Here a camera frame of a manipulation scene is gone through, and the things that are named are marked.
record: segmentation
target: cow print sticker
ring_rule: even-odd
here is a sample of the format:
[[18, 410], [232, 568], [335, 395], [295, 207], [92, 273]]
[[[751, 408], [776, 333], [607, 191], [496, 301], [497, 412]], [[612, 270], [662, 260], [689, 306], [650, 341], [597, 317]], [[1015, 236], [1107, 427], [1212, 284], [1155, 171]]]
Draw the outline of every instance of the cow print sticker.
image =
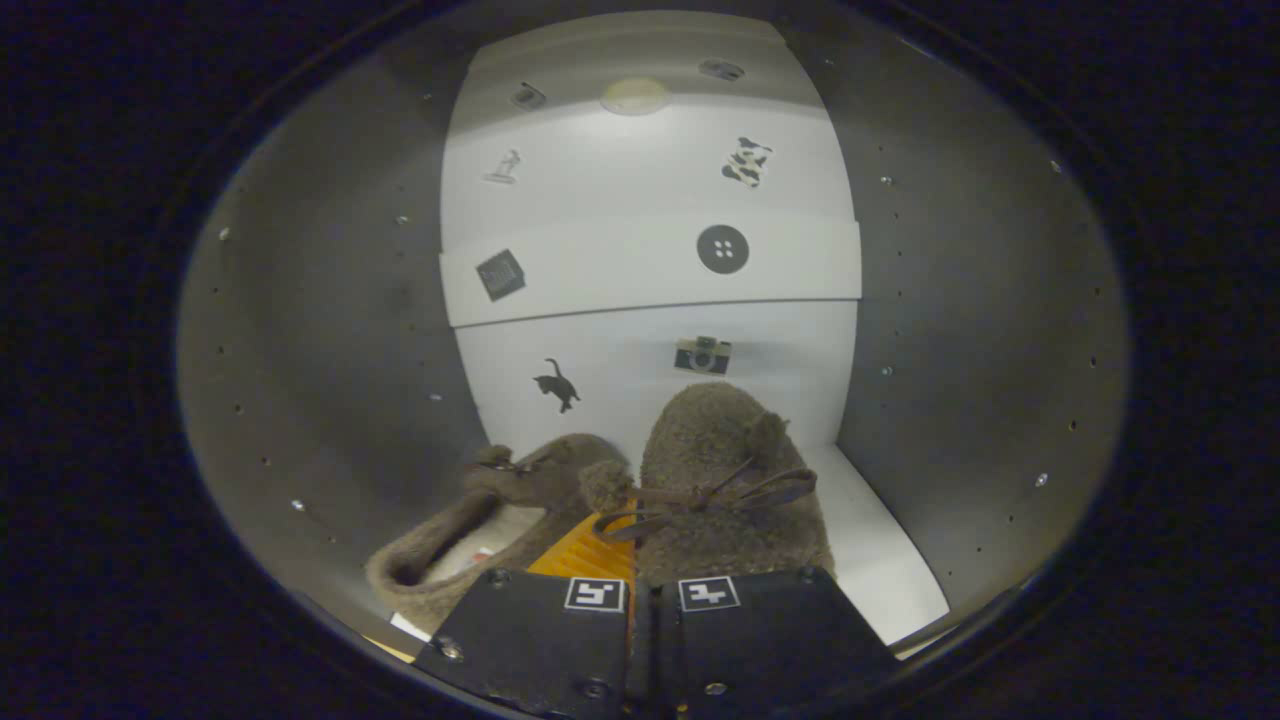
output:
[[736, 179], [746, 187], [758, 187], [764, 176], [764, 161], [771, 155], [773, 155], [772, 147], [740, 137], [737, 138], [737, 150], [730, 154], [728, 164], [721, 168], [721, 174]]

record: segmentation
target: camera sticker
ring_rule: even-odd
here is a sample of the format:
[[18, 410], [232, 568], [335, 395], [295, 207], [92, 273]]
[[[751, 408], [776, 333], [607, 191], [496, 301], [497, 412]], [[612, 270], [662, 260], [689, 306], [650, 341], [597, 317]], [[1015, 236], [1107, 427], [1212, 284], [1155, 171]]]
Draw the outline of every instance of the camera sticker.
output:
[[691, 373], [723, 375], [728, 372], [728, 356], [733, 343], [713, 337], [699, 336], [698, 340], [676, 341], [676, 368]]

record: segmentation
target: white floor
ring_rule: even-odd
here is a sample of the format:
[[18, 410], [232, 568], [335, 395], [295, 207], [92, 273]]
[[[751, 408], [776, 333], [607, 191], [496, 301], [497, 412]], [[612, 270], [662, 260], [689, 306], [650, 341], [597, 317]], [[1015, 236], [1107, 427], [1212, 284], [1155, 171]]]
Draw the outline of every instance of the white floor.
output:
[[818, 473], [818, 502], [836, 560], [836, 583], [884, 644], [948, 610], [915, 543], [835, 445], [800, 452]]

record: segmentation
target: black button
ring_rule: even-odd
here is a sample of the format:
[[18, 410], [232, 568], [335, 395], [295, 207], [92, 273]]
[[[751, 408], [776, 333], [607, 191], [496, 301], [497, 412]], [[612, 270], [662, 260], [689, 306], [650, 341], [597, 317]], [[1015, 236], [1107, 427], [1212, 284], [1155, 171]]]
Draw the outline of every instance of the black button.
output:
[[730, 225], [712, 225], [698, 236], [698, 258], [713, 273], [736, 273], [750, 255], [746, 237]]

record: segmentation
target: screw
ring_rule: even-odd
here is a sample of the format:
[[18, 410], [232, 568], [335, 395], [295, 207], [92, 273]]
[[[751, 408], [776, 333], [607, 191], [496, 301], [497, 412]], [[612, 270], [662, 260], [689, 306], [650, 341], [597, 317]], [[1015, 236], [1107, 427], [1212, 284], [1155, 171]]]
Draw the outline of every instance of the screw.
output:
[[609, 688], [604, 683], [588, 683], [582, 685], [582, 694], [591, 700], [600, 700], [609, 694]]
[[462, 661], [462, 648], [458, 647], [456, 642], [449, 638], [435, 638], [435, 642], [436, 647], [440, 648], [440, 655], [443, 655], [445, 660], [452, 660], [453, 662]]

